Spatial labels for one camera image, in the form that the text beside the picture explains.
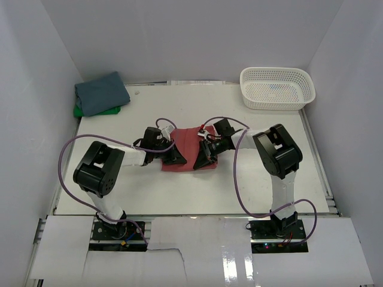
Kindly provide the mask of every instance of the red fabric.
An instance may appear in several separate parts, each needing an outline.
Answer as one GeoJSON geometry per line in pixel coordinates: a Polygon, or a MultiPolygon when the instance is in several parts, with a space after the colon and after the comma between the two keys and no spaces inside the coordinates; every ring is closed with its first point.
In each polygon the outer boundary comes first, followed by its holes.
{"type": "MultiPolygon", "coordinates": [[[[192,129],[178,129],[174,130],[171,133],[171,138],[174,139],[176,133],[178,133],[178,139],[175,143],[179,152],[187,160],[186,164],[172,164],[170,166],[165,166],[162,164],[162,171],[164,172],[189,172],[193,171],[193,166],[196,162],[198,152],[199,152],[199,142],[201,137],[199,137],[198,130],[199,127],[194,127],[192,129]]],[[[213,126],[205,127],[205,129],[212,135],[215,134],[213,126]]],[[[217,163],[205,166],[201,169],[215,169],[217,163]]]]}

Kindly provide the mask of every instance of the white paper sheet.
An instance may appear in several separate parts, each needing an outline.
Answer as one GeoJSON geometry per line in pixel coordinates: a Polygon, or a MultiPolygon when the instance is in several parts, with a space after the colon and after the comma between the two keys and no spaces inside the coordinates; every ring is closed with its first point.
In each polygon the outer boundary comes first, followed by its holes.
{"type": "Polygon", "coordinates": [[[178,249],[188,286],[254,286],[246,219],[156,218],[148,249],[178,249]]]}
{"type": "Polygon", "coordinates": [[[75,279],[83,274],[93,216],[49,216],[31,279],[75,279]]]}
{"type": "Polygon", "coordinates": [[[89,251],[83,277],[44,280],[44,287],[189,287],[179,251],[89,251]]]}

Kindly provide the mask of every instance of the folded blue towel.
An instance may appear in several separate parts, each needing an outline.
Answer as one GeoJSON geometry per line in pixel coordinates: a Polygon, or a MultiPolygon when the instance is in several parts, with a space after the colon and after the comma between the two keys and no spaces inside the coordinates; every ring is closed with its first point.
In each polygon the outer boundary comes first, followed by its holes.
{"type": "Polygon", "coordinates": [[[76,104],[86,117],[130,102],[129,93],[118,72],[98,80],[76,84],[74,87],[78,97],[76,104]]]}

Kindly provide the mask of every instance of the white panel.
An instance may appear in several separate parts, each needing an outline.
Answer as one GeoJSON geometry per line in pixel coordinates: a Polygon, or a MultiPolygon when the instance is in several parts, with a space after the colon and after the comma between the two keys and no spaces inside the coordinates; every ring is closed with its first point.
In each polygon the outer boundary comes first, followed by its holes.
{"type": "Polygon", "coordinates": [[[0,1],[0,281],[22,286],[81,78],[39,0],[0,1]]]}
{"type": "MultiPolygon", "coordinates": [[[[305,219],[311,228],[313,219],[305,219]]],[[[185,238],[191,244],[196,238],[185,238]]],[[[372,284],[355,229],[349,218],[319,218],[305,254],[254,254],[254,280],[261,287],[357,287],[372,284]]],[[[196,268],[211,269],[210,261],[197,260],[196,268]]],[[[225,286],[217,276],[217,285],[225,286]]],[[[186,284],[183,258],[178,250],[146,252],[94,252],[86,259],[83,281],[45,280],[44,287],[85,286],[193,286],[186,284]]]]}
{"type": "Polygon", "coordinates": [[[350,216],[383,286],[383,2],[345,1],[309,73],[307,115],[340,211],[350,216]]]}
{"type": "MultiPolygon", "coordinates": [[[[304,219],[310,230],[313,219],[304,219]]],[[[349,218],[320,218],[308,253],[254,254],[254,275],[262,287],[352,287],[372,284],[349,218]]]]}
{"type": "MultiPolygon", "coordinates": [[[[154,126],[159,117],[168,117],[179,128],[198,127],[205,120],[225,115],[267,130],[281,123],[303,152],[296,176],[295,198],[314,202],[319,212],[328,212],[320,178],[297,111],[255,111],[246,108],[239,85],[128,87],[131,103],[118,115],[83,118],[78,134],[95,133],[132,143],[154,126]]],[[[93,138],[76,141],[68,166],[66,185],[79,198],[89,196],[72,180],[72,174],[93,138]]],[[[187,173],[160,171],[160,161],[144,167],[122,167],[111,193],[127,214],[227,214],[244,213],[233,184],[233,154],[219,155],[212,170],[187,173]]],[[[240,149],[238,182],[246,207],[253,212],[268,212],[272,203],[271,176],[254,149],[240,149]]],[[[296,206],[298,212],[312,212],[309,204],[296,206]]],[[[94,214],[94,210],[75,202],[62,192],[57,214],[94,214]]]]}
{"type": "Polygon", "coordinates": [[[88,253],[93,218],[48,216],[29,277],[80,279],[88,253]]]}
{"type": "Polygon", "coordinates": [[[42,0],[85,80],[227,80],[305,69],[343,0],[42,0]]]}

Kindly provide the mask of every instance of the purple cable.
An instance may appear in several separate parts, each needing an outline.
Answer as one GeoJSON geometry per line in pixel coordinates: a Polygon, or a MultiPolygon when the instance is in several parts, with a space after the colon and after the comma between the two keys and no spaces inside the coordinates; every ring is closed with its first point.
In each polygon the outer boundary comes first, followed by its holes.
{"type": "Polygon", "coordinates": [[[208,122],[210,122],[212,120],[216,120],[218,118],[225,118],[225,119],[230,120],[230,121],[235,121],[236,123],[239,123],[239,124],[243,125],[244,127],[246,127],[246,129],[250,128],[247,124],[244,124],[243,122],[236,120],[235,118],[229,118],[229,117],[212,117],[212,118],[208,119],[207,121],[205,121],[205,123],[203,125],[205,126],[208,122]]]}
{"type": "MultiPolygon", "coordinates": [[[[177,126],[175,125],[175,123],[173,123],[171,120],[169,120],[167,118],[159,118],[156,121],[156,124],[160,120],[165,120],[165,121],[171,123],[174,126],[175,130],[177,130],[177,126]]],[[[69,141],[67,141],[64,144],[64,146],[61,149],[60,156],[59,156],[59,162],[58,162],[58,175],[59,175],[59,182],[60,182],[62,188],[75,201],[77,201],[77,202],[79,202],[79,203],[81,203],[81,204],[83,204],[83,205],[85,205],[87,207],[90,207],[90,208],[94,209],[96,212],[101,212],[96,206],[93,206],[93,205],[91,205],[89,203],[86,203],[86,202],[82,201],[81,199],[77,198],[76,196],[74,196],[73,193],[71,193],[68,190],[68,187],[66,187],[66,185],[64,183],[64,180],[63,180],[63,177],[62,177],[61,166],[62,166],[62,158],[64,156],[64,152],[65,152],[66,148],[68,147],[68,145],[70,145],[76,139],[80,139],[80,138],[98,138],[98,139],[103,139],[103,140],[106,140],[106,141],[114,142],[115,144],[127,146],[128,148],[131,148],[132,146],[128,145],[127,143],[117,141],[115,139],[107,138],[106,136],[99,136],[99,135],[88,134],[88,135],[79,135],[79,136],[75,136],[75,137],[71,138],[69,141]]],[[[146,152],[156,152],[156,153],[166,152],[166,151],[170,150],[175,145],[175,142],[177,141],[177,138],[178,138],[178,133],[176,134],[175,140],[173,141],[173,143],[169,147],[167,147],[166,149],[162,149],[160,151],[156,151],[156,150],[153,150],[153,149],[145,149],[145,148],[140,148],[140,147],[134,147],[134,148],[135,149],[139,149],[141,151],[146,151],[146,152]]],[[[148,245],[148,242],[147,242],[147,240],[146,240],[146,238],[144,236],[144,233],[142,232],[141,228],[138,226],[138,224],[135,221],[130,220],[130,219],[111,219],[110,217],[107,217],[106,215],[103,215],[103,217],[105,217],[107,220],[109,220],[111,222],[130,222],[130,223],[134,224],[134,226],[138,229],[140,235],[142,236],[142,239],[144,240],[145,244],[148,245]]]]}
{"type": "Polygon", "coordinates": [[[257,214],[251,213],[250,211],[248,211],[246,209],[244,203],[242,202],[241,196],[239,195],[239,188],[238,188],[238,182],[237,182],[237,158],[238,158],[239,146],[240,146],[241,141],[244,138],[246,132],[247,132],[247,130],[244,130],[244,132],[241,134],[241,137],[239,138],[238,143],[237,143],[237,145],[235,147],[234,163],[233,163],[234,188],[235,188],[235,193],[237,195],[238,202],[241,205],[241,208],[244,210],[244,212],[247,215],[249,215],[251,217],[254,217],[254,218],[265,218],[265,217],[271,216],[271,215],[277,213],[278,211],[282,210],[283,208],[286,208],[286,207],[291,206],[293,204],[297,204],[297,203],[300,203],[300,202],[303,202],[303,201],[308,202],[312,206],[312,208],[314,210],[314,225],[312,227],[311,232],[309,233],[309,235],[306,236],[305,239],[301,240],[300,242],[294,243],[294,244],[299,245],[299,244],[305,243],[312,236],[312,234],[314,233],[314,230],[317,227],[317,220],[318,220],[317,209],[315,208],[315,205],[310,200],[308,200],[308,199],[299,199],[299,200],[295,201],[294,203],[287,203],[287,204],[282,205],[281,207],[273,210],[272,212],[269,212],[269,213],[266,213],[266,214],[262,214],[262,215],[257,215],[257,214]]]}

